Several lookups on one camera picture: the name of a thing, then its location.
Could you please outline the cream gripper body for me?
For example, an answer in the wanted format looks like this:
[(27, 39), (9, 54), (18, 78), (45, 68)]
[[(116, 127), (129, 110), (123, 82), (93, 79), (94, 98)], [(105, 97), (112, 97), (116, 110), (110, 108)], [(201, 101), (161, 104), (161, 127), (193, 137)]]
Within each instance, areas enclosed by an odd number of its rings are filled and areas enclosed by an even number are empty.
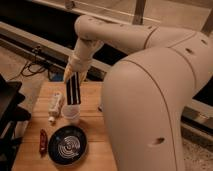
[(77, 43), (68, 59), (68, 68), (71, 72), (86, 72), (92, 63), (94, 54), (103, 47), (100, 40), (77, 39)]

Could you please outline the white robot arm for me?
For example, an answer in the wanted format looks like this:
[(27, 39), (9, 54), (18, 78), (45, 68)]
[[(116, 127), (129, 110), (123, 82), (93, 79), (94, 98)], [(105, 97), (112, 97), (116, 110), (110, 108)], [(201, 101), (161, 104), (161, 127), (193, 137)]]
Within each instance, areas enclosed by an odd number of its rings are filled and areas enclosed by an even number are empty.
[(64, 77), (84, 74), (105, 44), (126, 54), (107, 72), (102, 110), (118, 171), (185, 171), (181, 114), (213, 77), (213, 42), (183, 28), (82, 15)]

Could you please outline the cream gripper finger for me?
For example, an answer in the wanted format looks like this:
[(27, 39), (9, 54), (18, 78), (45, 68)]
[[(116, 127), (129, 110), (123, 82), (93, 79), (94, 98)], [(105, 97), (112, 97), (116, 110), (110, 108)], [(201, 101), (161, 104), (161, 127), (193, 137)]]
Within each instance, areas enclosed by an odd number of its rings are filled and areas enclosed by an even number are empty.
[(79, 74), (79, 83), (81, 84), (87, 77), (87, 71)]
[(63, 82), (66, 83), (73, 75), (73, 70), (70, 65), (67, 65), (64, 70)]

